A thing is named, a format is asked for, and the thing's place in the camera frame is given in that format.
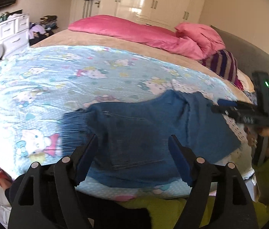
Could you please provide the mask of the person right hand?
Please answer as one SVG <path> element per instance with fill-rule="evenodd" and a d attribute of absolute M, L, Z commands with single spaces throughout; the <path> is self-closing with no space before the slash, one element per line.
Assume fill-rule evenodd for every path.
<path fill-rule="evenodd" d="M 256 146 L 257 135 L 268 138 L 267 149 L 265 150 L 265 156 L 268 158 L 269 157 L 269 127 L 264 127 L 264 128 L 259 127 L 255 129 L 245 127 L 244 130 L 245 130 L 245 133 L 247 134 L 247 141 L 250 147 Z"/>

